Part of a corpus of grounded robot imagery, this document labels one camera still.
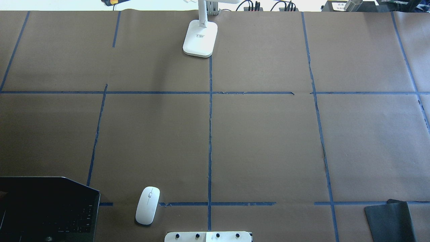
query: computer mouse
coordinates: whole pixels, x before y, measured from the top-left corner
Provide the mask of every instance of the computer mouse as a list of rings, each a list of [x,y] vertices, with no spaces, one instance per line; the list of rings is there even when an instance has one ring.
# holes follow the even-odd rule
[[[143,225],[149,225],[154,220],[155,211],[158,207],[160,189],[148,186],[143,189],[136,209],[136,221]]]

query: white label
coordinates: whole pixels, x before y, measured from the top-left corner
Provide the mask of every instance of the white label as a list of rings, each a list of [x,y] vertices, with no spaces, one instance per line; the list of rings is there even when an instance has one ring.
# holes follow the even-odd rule
[[[334,11],[343,11],[346,12],[345,10],[345,3],[332,3],[333,6],[333,10]]]

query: black laptop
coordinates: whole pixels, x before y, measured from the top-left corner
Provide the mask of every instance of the black laptop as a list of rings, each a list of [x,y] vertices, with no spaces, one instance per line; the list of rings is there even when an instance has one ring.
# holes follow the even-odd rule
[[[65,177],[0,177],[0,242],[92,242],[99,201]]]

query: white lamp base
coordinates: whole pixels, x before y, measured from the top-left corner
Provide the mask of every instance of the white lamp base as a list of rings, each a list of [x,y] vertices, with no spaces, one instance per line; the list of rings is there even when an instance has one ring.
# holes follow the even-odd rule
[[[206,28],[200,27],[199,20],[193,20],[188,26],[187,36],[185,36],[185,54],[208,58],[212,55],[215,45],[218,25],[214,22],[207,22]]]

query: desk lamp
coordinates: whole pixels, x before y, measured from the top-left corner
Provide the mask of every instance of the desk lamp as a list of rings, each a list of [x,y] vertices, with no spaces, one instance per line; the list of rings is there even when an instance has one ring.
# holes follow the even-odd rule
[[[208,58],[214,50],[218,26],[216,23],[208,21],[206,1],[198,1],[199,19],[190,22],[182,48],[187,55]],[[240,0],[215,0],[211,2],[239,3]]]

